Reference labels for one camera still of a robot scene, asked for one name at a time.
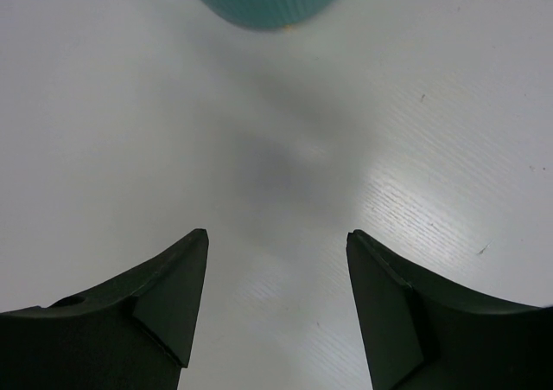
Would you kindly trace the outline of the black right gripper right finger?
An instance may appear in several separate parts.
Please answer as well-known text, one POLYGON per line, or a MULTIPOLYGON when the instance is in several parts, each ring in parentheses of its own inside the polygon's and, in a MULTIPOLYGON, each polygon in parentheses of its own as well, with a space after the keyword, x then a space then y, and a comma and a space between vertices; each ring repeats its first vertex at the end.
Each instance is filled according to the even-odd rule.
POLYGON ((550 389, 552 309, 474 291, 361 230, 346 256, 375 389, 550 389))

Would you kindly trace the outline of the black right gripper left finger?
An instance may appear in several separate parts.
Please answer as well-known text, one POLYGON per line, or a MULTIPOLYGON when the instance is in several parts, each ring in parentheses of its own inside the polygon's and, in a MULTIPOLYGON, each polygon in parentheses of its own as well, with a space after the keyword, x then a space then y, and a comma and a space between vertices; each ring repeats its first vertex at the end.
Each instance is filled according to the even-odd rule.
POLYGON ((207 231, 48 306, 1 315, 3 389, 176 389, 188 366, 207 231))

